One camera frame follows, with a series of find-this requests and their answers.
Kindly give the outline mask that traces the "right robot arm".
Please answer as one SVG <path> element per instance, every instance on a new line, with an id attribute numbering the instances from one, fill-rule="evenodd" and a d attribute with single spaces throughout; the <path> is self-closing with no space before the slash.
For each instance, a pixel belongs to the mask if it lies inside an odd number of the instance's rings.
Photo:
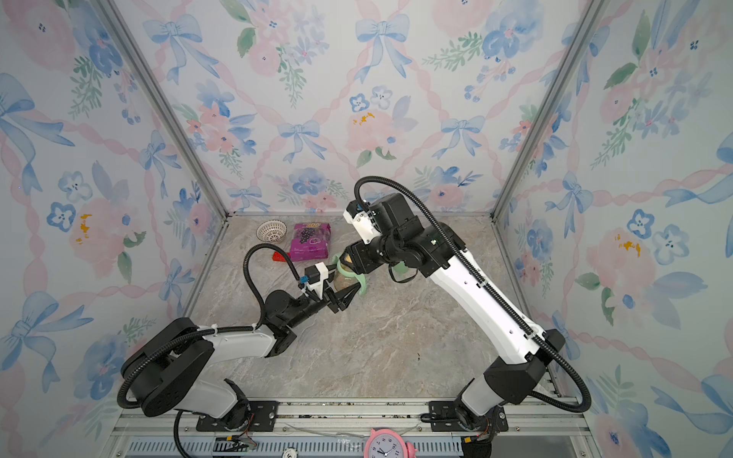
<path id="1" fill-rule="evenodd" d="M 546 331 L 522 314 L 481 270 L 462 238 L 446 223 L 424 226 L 401 194 L 390 194 L 365 209 L 353 200 L 344 212 L 359 242 L 341 260 L 357 274 L 404 263 L 446 291 L 488 336 L 494 362 L 472 379 L 446 414 L 433 420 L 458 423 L 467 431 L 486 427 L 505 404 L 518 405 L 536 394 L 550 352 L 562 349 L 563 336 Z"/>

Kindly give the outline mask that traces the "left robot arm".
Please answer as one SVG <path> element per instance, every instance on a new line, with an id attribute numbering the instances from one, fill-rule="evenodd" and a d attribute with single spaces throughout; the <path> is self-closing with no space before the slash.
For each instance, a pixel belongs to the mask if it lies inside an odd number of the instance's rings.
<path id="1" fill-rule="evenodd" d="M 364 286 L 355 282 L 335 289 L 339 274 L 337 264 L 317 263 L 295 276 L 298 297 L 284 290 L 267 296 L 255 291 L 260 307 L 255 324 L 197 326 L 189 318 L 173 320 L 123 364 L 118 406 L 138 408 L 147 417 L 170 411 L 198 414 L 225 431 L 249 427 L 263 418 L 263 410 L 234 381 L 214 384 L 202 374 L 227 361 L 279 356 L 294 343 L 297 326 L 324 309 L 347 310 Z"/>

